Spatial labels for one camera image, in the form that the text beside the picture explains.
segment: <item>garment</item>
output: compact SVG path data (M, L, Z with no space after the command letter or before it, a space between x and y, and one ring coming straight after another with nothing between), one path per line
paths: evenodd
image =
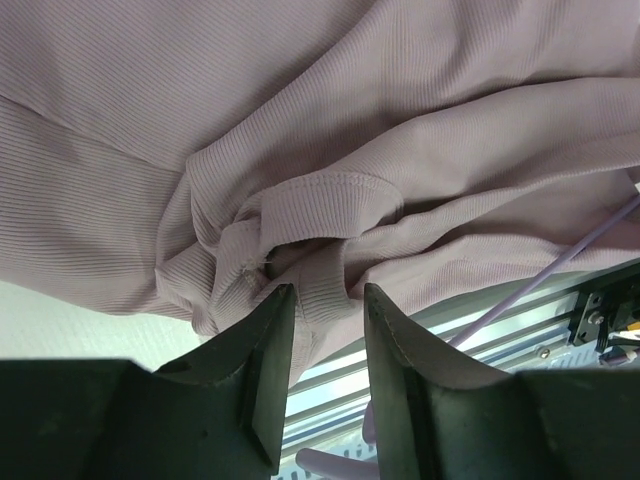
M215 335L298 293L292 380L534 275L636 194L638 0L0 0L0 278ZM640 214L570 270L640 254Z

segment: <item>metal bolt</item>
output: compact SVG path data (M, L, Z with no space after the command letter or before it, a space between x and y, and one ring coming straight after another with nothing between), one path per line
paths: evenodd
M604 317L600 315L600 312L593 312L587 319L587 323L591 325L600 325L602 322L604 322Z
M549 358L549 355L551 355L551 350L549 350L548 348L538 349L538 356L540 358Z

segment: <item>ribbed knit fabric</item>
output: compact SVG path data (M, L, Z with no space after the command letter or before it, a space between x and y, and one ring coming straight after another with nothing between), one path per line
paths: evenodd
M209 335L292 282L295 380L365 282L531 276L636 194L638 3L0 0L0 278Z

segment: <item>black bracket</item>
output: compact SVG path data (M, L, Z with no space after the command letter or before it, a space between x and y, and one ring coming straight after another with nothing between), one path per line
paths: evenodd
M578 295L569 330L569 343L580 346L596 341L603 353L612 345L609 334L640 320L640 265L634 265L589 282Z

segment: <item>white surface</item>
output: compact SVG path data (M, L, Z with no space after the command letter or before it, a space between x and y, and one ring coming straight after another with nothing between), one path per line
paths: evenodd
M131 358L156 369L200 345L188 322L116 317L0 282L0 358Z

